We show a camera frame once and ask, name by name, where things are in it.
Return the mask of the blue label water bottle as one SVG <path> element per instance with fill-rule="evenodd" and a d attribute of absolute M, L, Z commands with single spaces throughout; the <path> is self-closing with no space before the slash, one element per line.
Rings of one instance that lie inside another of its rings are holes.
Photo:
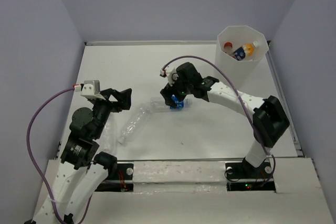
<path fill-rule="evenodd" d="M 152 98 L 150 101 L 150 108 L 152 112 L 177 112 L 182 111 L 187 108 L 190 108 L 193 104 L 193 100 L 189 98 L 185 98 L 183 101 L 179 101 L 174 95 L 172 96 L 173 101 L 176 104 L 176 108 L 168 106 L 165 104 L 163 98 Z"/>

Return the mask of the clear bottle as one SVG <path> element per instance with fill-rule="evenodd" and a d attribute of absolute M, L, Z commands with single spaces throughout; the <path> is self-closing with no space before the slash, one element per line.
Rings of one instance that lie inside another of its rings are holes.
<path fill-rule="evenodd" d="M 118 143 L 126 146 L 136 139 L 151 115 L 148 103 L 142 103 L 135 108 L 132 116 L 125 122 L 120 130 Z"/>

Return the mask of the orange juice bottle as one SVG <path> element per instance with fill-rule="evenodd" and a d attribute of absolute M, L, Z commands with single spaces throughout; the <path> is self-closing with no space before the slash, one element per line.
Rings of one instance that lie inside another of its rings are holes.
<path fill-rule="evenodd" d="M 258 47 L 259 47 L 258 41 L 243 44 L 233 52 L 232 58 L 234 58 L 237 61 L 245 60 L 246 58 L 250 57 Z"/>

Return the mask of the red cap small bottle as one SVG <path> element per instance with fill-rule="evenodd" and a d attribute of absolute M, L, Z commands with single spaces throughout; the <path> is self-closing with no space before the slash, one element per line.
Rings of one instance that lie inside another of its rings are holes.
<path fill-rule="evenodd" d="M 233 44 L 231 42 L 226 42 L 223 46 L 223 52 L 229 55 L 230 57 L 233 56 Z"/>

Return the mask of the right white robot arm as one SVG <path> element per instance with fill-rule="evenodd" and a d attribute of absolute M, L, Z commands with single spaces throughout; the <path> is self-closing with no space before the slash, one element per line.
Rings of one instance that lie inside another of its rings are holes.
<path fill-rule="evenodd" d="M 160 94 L 170 107 L 177 107 L 175 100 L 183 101 L 187 95 L 193 95 L 246 117 L 254 141 L 240 163 L 227 164 L 225 174 L 230 182 L 255 179 L 264 169 L 271 149 L 290 125 L 279 99 L 273 95 L 268 98 L 254 97 L 229 87 L 214 77 L 202 77 L 190 62 L 171 70 L 161 69 L 160 76 L 167 78 L 167 84 Z"/>

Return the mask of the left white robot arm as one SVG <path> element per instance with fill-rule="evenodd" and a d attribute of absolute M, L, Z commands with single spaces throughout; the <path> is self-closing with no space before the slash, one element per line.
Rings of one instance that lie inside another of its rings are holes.
<path fill-rule="evenodd" d="M 80 92 L 93 107 L 79 108 L 72 115 L 70 134 L 60 157 L 58 171 L 50 184 L 38 166 L 31 149 L 30 133 L 37 115 L 53 99 L 67 92 Z M 28 223 L 83 223 L 93 193 L 106 179 L 115 176 L 117 158 L 98 152 L 100 138 L 111 113 L 129 110 L 132 89 L 100 90 L 92 83 L 75 84 L 45 101 L 29 122 L 26 133 L 28 155 L 42 178 L 47 196 L 39 211 Z"/>

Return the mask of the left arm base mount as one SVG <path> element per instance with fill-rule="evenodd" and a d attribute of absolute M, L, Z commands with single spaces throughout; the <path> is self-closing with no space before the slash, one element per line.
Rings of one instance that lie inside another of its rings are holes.
<path fill-rule="evenodd" d="M 100 183 L 95 192 L 128 193 L 133 192 L 133 163 L 119 163 L 113 174 Z"/>

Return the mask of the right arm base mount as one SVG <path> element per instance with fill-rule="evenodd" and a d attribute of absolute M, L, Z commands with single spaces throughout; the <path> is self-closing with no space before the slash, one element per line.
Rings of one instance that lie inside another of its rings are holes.
<path fill-rule="evenodd" d="M 242 162 L 228 162 L 225 163 L 224 176 L 229 192 L 276 191 L 269 161 L 263 162 L 259 168 L 249 167 L 249 164 L 245 167 Z"/>

